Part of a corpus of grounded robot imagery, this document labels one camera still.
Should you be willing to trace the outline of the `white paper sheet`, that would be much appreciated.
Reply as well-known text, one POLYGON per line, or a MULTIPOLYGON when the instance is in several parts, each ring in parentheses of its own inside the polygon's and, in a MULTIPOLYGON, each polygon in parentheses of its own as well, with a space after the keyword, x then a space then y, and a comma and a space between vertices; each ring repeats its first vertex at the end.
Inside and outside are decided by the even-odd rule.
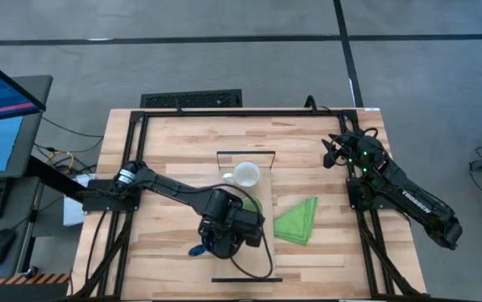
MULTIPOLYGON (((75 177, 75 181, 80 185, 87 186, 91 177, 88 174, 80 174, 75 177)), ((64 197, 63 203, 63 225, 65 227, 71 227, 84 222, 85 214, 83 211, 83 205, 69 196, 64 197)))

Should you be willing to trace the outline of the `black box with hazard stripes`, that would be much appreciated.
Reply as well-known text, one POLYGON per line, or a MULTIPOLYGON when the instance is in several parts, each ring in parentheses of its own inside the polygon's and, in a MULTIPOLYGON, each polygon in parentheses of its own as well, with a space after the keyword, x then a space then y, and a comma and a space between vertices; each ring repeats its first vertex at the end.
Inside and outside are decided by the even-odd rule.
POLYGON ((52 302, 63 299, 70 288, 68 273, 22 274, 0 279, 0 302, 52 302))

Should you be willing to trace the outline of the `folded green cloth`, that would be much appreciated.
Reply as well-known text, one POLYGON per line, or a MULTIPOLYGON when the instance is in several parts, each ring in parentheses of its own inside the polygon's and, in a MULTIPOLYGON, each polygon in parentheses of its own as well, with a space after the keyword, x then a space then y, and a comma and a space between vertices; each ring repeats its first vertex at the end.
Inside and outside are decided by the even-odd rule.
POLYGON ((317 196, 309 197, 276 218, 274 237, 305 246, 313 234, 318 201, 317 196))

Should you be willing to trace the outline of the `black monitor support beam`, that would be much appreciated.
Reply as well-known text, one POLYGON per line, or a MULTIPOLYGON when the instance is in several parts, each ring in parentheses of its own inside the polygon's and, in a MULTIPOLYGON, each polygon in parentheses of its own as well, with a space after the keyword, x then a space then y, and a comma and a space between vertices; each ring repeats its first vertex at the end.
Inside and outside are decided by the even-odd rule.
POLYGON ((85 186, 72 180, 65 174, 60 173, 57 169, 47 165, 34 156, 29 157, 24 175, 27 177, 38 177, 44 185, 51 189, 80 203, 84 201, 81 191, 86 190, 85 186))

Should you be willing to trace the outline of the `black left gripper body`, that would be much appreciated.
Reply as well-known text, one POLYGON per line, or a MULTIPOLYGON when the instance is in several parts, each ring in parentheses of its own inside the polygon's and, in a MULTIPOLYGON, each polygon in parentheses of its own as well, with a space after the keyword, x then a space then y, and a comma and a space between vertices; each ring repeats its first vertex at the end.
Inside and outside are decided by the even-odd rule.
POLYGON ((243 244, 260 247, 264 222, 265 217, 260 211, 239 208, 230 211, 223 221, 204 217, 198 234, 207 252, 217 258, 232 258, 243 244))

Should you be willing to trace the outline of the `green mug with white handle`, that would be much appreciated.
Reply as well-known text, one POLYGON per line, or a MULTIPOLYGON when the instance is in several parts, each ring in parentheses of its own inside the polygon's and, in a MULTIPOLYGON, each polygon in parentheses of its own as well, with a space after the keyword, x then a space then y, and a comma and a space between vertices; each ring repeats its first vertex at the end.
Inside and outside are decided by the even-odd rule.
POLYGON ((242 199, 242 209, 245 211, 262 213, 262 204, 257 198, 244 197, 242 199))

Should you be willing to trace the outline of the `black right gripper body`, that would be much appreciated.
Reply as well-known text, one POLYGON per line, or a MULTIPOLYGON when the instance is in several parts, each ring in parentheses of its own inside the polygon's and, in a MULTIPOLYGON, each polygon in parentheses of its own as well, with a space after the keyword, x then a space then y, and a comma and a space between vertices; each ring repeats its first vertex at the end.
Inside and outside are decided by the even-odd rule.
POLYGON ((335 158, 343 158, 346 162, 365 164, 366 152, 360 147, 360 140, 365 136, 363 133, 345 133, 345 142, 335 152, 335 158))

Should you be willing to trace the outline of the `black aluminium table frame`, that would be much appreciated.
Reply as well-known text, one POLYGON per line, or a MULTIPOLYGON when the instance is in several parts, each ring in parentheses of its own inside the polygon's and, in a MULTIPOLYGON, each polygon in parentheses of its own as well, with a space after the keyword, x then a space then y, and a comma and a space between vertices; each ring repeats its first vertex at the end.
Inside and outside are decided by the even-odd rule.
POLYGON ((319 198, 305 246, 271 238, 233 260, 190 257, 200 218, 187 206, 148 192, 135 212, 122 281, 123 299, 338 299, 370 294, 347 169, 326 169, 322 141, 339 132, 325 110, 244 108, 207 117, 158 110, 147 124, 127 109, 107 120, 97 173, 110 179, 125 158, 141 157, 168 177, 200 187, 219 183, 241 151, 262 169, 251 194, 269 219, 310 196, 319 198))

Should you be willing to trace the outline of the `white ceramic mug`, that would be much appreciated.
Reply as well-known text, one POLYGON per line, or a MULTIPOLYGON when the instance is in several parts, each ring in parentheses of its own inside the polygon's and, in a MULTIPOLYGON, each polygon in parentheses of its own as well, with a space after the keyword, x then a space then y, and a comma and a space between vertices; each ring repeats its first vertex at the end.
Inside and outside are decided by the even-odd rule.
POLYGON ((222 175, 222 179, 231 184, 239 185, 244 188, 255 186, 261 178, 261 171, 252 162, 245 161, 239 163, 230 173, 222 175))

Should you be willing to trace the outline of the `black floor vent grille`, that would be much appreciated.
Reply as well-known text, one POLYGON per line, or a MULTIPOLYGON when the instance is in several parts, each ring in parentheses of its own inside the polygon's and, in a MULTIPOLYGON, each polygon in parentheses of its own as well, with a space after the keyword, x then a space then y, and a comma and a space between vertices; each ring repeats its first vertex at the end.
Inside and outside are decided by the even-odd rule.
POLYGON ((141 108, 243 107, 241 89, 142 94, 141 108))

